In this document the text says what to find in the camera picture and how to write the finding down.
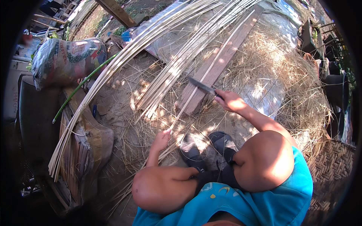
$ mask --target black sandal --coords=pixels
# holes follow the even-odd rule
[[[236,153],[236,145],[232,141],[232,138],[229,134],[223,131],[216,131],[209,134],[208,138],[210,139],[215,150],[221,155],[224,156],[228,164],[233,164],[234,161],[232,158]]]
[[[180,145],[180,155],[183,161],[189,166],[196,168],[199,172],[206,171],[205,160],[201,157],[195,140],[187,133]]]

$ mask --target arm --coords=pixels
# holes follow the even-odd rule
[[[169,129],[159,132],[156,135],[156,138],[150,148],[146,167],[158,166],[158,157],[160,155],[160,152],[167,147],[167,142],[170,140],[170,138],[171,130]]]
[[[256,111],[248,104],[244,102],[244,100],[238,96],[235,92],[230,91],[222,91],[216,90],[217,94],[224,98],[224,101],[220,97],[215,97],[215,100],[223,106],[223,108],[230,112],[235,112],[240,116],[244,117],[248,120],[255,128],[259,131],[265,130],[273,130],[281,135],[283,135],[292,146],[298,148],[295,140],[290,135],[290,133],[282,127],[279,123],[274,121],[273,119],[261,114],[260,112]]]

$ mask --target green bamboo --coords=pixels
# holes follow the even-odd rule
[[[75,88],[75,90],[72,92],[72,94],[66,99],[66,101],[64,102],[64,104],[60,107],[58,113],[55,115],[54,119],[53,119],[53,124],[55,123],[56,119],[59,117],[60,113],[62,112],[62,110],[64,109],[64,107],[67,105],[67,103],[70,101],[70,99],[74,96],[74,94],[80,89],[80,87],[82,85],[84,85],[84,83],[86,81],[88,81],[93,75],[94,73],[96,73],[99,69],[101,69],[104,65],[108,64],[111,60],[113,60],[118,54],[120,53],[120,51],[116,54],[114,54],[111,58],[109,58],[108,60],[106,60],[103,64],[99,65],[99,67],[97,67],[94,71],[92,71],[92,73],[90,73],[87,78],[85,78],[83,80],[83,82],[81,82],[77,88]]]

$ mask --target woven bamboo mat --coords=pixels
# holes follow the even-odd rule
[[[351,145],[330,140],[310,164],[313,196],[302,225],[322,225],[333,212],[348,184],[354,151]]]

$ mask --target plastic rice sack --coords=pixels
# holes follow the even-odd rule
[[[38,50],[31,72],[38,91],[48,86],[65,86],[88,76],[106,60],[106,47],[99,38],[76,42],[50,39]],[[93,76],[97,77],[102,69]]]

